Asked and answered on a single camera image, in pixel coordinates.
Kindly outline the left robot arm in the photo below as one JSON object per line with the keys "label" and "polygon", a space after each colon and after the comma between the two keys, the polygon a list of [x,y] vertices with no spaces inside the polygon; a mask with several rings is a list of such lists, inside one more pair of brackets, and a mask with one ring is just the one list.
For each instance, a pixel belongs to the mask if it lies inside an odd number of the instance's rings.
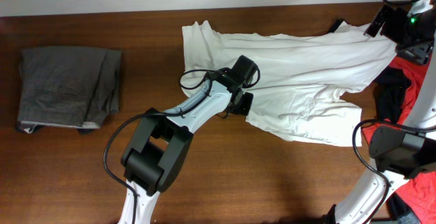
{"label": "left robot arm", "polygon": [[189,98],[160,112],[151,108],[123,123],[137,122],[122,156],[126,187],[120,223],[150,223],[159,196],[179,175],[194,133],[213,116],[248,115],[253,94],[247,92],[260,81],[260,69],[240,56],[232,67],[186,71],[200,79],[186,87]]}

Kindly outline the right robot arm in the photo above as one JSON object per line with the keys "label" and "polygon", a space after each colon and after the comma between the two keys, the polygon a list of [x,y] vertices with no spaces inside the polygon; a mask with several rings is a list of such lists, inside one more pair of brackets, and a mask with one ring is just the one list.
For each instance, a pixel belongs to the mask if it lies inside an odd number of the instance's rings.
{"label": "right robot arm", "polygon": [[322,217],[323,223],[369,223],[399,187],[435,171],[435,8],[406,12],[385,5],[365,31],[397,44],[397,54],[428,65],[418,99],[403,125],[379,121],[369,144],[371,160],[352,192]]}

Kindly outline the white t-shirt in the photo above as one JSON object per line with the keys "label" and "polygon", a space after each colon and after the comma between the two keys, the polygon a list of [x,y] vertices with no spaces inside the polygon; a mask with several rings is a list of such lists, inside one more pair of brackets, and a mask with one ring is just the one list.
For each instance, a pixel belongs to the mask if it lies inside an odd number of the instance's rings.
{"label": "white t-shirt", "polygon": [[364,30],[344,24],[296,37],[219,33],[208,22],[184,26],[184,93],[195,92],[203,70],[231,67],[246,56],[259,67],[248,123],[286,141],[360,145],[353,130],[362,110],[342,96],[363,91],[395,56],[394,42]]}

